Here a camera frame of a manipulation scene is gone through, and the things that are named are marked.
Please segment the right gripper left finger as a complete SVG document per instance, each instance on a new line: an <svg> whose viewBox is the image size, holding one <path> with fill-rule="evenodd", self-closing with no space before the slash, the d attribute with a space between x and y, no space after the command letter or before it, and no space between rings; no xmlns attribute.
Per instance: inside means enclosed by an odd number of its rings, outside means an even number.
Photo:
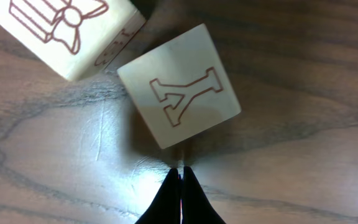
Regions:
<svg viewBox="0 0 358 224"><path fill-rule="evenodd" d="M181 177L170 169L152 203L135 224L180 224Z"/></svg>

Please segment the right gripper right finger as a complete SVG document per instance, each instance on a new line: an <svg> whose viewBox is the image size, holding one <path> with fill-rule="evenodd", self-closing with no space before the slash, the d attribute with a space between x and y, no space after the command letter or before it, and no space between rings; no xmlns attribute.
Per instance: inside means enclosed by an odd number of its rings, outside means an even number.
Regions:
<svg viewBox="0 0 358 224"><path fill-rule="evenodd" d="M210 204L189 166L183 168L181 208L182 224L226 224Z"/></svg>

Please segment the blue sided wooden block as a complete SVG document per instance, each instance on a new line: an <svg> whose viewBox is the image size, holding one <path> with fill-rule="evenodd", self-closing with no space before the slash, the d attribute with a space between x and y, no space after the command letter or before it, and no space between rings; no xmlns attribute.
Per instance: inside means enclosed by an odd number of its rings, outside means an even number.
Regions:
<svg viewBox="0 0 358 224"><path fill-rule="evenodd" d="M132 60L117 72L162 149L241 112L205 24Z"/></svg>

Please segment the gift picture wooden block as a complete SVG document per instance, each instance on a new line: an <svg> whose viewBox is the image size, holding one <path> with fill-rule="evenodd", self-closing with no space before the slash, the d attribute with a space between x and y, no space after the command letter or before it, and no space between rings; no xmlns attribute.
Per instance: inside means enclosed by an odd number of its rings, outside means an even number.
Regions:
<svg viewBox="0 0 358 224"><path fill-rule="evenodd" d="M129 0L0 0L0 25L69 81L105 69L145 22Z"/></svg>

